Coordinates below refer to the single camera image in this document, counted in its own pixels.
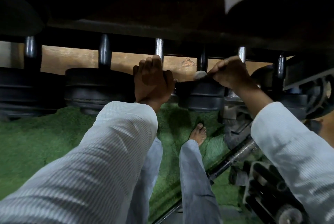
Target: striped sleeve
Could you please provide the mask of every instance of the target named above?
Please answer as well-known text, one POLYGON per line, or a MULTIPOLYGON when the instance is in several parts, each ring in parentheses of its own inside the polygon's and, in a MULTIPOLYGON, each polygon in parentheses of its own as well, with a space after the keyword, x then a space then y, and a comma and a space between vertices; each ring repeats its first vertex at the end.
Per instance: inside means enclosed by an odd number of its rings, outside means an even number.
POLYGON ((107 104, 79 146, 0 202, 0 223, 125 223, 157 127, 148 105, 107 104))
POLYGON ((315 223, 334 223, 334 149, 281 103, 263 108, 252 137, 315 223))

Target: green carpet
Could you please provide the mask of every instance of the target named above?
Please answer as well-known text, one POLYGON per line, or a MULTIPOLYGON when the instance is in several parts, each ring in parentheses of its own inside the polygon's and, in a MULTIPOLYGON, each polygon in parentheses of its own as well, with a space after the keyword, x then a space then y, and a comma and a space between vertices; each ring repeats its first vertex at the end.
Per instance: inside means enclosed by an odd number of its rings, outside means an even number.
MULTIPOLYGON (((160 175, 150 201, 149 222, 154 221, 179 198, 179 151, 199 121, 207 127, 200 147, 206 169, 228 152, 223 142, 217 112, 195 113, 164 104, 158 114, 158 137, 163 145, 160 175)), ((37 170, 65 155, 81 141, 94 118, 67 107, 56 114, 0 123, 0 199, 18 189, 37 170)), ((238 188, 228 184, 228 171, 213 185, 220 205, 237 206, 238 188)))

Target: white pants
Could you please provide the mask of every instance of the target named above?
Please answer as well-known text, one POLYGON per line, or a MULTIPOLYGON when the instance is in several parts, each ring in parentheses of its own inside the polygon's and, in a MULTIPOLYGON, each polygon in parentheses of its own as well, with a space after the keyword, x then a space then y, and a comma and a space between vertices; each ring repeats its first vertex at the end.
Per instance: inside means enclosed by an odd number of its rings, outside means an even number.
MULTIPOLYGON (((144 224, 148 221, 149 200, 158 178, 162 152, 161 141, 156 137, 135 186, 127 224, 144 224)), ((222 223, 219 206, 206 176, 198 144, 194 140, 188 140, 181 147, 180 180, 183 223, 222 223)))

